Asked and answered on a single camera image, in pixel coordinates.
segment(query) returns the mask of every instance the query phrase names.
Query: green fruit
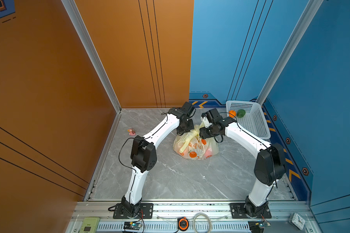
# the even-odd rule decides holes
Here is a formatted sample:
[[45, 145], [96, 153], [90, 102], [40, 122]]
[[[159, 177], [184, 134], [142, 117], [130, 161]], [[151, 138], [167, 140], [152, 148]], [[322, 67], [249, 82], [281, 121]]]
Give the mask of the green fruit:
[[240, 109], [240, 110], [237, 111], [236, 116], [237, 116], [238, 118], [243, 118], [245, 114], [246, 114], [245, 110]]

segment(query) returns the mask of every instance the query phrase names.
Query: white alarm clock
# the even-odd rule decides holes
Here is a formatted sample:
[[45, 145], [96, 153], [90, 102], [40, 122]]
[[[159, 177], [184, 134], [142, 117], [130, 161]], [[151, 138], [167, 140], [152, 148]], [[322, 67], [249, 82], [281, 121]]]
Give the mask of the white alarm clock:
[[304, 230], [306, 220], [299, 213], [292, 213], [289, 222], [299, 230]]

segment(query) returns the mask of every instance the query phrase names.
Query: blue wall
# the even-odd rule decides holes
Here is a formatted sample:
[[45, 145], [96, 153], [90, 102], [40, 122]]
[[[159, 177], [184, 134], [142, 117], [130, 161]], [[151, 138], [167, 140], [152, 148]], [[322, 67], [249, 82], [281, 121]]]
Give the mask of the blue wall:
[[350, 232], [350, 0], [323, 2], [269, 100], [313, 172], [323, 231]]
[[6, 10], [0, 11], [0, 18], [10, 15], [15, 12], [14, 10], [14, 0], [5, 0], [5, 7], [7, 8]]
[[[267, 0], [266, 3], [265, 0], [259, 0], [257, 5], [256, 0], [195, 0], [190, 92], [210, 92], [222, 104], [225, 104], [227, 96], [229, 100], [251, 100], [259, 95], [308, 0], [273, 1], [262, 29], [271, 2], [272, 0]], [[233, 80], [251, 21], [252, 25]]]

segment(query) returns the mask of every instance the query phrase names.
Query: yellow plastic bag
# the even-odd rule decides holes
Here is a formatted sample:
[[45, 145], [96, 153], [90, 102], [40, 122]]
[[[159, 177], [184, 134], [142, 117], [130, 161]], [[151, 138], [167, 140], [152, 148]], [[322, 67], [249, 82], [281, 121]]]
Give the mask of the yellow plastic bag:
[[200, 128], [204, 126], [203, 122], [201, 125], [196, 124], [189, 133], [178, 135], [173, 144], [174, 151], [183, 158], [191, 160], [204, 160], [219, 153], [214, 138], [200, 138]]

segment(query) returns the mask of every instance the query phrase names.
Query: gray marble floor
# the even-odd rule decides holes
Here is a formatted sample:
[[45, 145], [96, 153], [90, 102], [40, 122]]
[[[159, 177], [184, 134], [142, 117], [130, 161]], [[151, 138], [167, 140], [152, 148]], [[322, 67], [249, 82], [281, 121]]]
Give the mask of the gray marble floor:
[[[194, 124], [201, 123], [201, 113], [209, 108], [197, 108]], [[140, 136], [148, 133], [164, 116], [166, 109], [123, 109], [117, 131], [95, 186], [93, 199], [121, 199], [131, 178], [131, 169], [118, 161], [118, 152], [129, 137], [127, 129], [134, 128]], [[254, 157], [240, 144], [224, 137], [219, 153], [205, 160], [186, 160], [173, 151], [176, 130], [157, 148], [157, 163], [150, 170], [143, 189], [148, 199], [235, 199], [244, 200], [253, 188]], [[132, 140], [121, 152], [121, 161], [131, 165]], [[278, 182], [269, 199], [293, 200], [284, 180]]]

